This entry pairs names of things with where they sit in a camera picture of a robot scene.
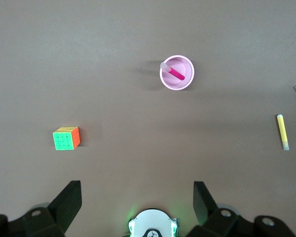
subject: pink cup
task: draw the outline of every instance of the pink cup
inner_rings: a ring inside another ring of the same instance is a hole
[[[183,90],[191,84],[194,78],[194,67],[188,58],[181,55],[174,55],[167,58],[164,62],[185,76],[184,80],[180,80],[160,69],[160,79],[167,88],[171,90]]]

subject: screw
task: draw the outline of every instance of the screw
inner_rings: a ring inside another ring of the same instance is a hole
[[[36,210],[36,211],[33,211],[32,212],[32,216],[38,216],[41,214],[41,211],[40,210]]]
[[[270,218],[267,218],[267,217],[264,217],[262,219],[262,222],[267,226],[274,226],[275,225],[275,223]]]
[[[221,211],[221,214],[222,214],[224,217],[230,217],[230,216],[231,216],[231,213],[230,213],[228,210],[222,210],[222,211]]]

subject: gray floor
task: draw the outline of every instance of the gray floor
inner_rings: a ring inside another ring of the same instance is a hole
[[[174,54],[195,66],[184,91],[159,78]],[[197,180],[296,234],[294,86],[296,0],[1,0],[0,213],[13,220],[81,180],[68,237],[122,236],[148,207],[185,236]],[[60,126],[79,126],[76,150],[55,150]]]

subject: rubik's cube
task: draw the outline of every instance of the rubik's cube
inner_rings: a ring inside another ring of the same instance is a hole
[[[61,127],[53,132],[56,150],[74,150],[80,144],[78,127]]]

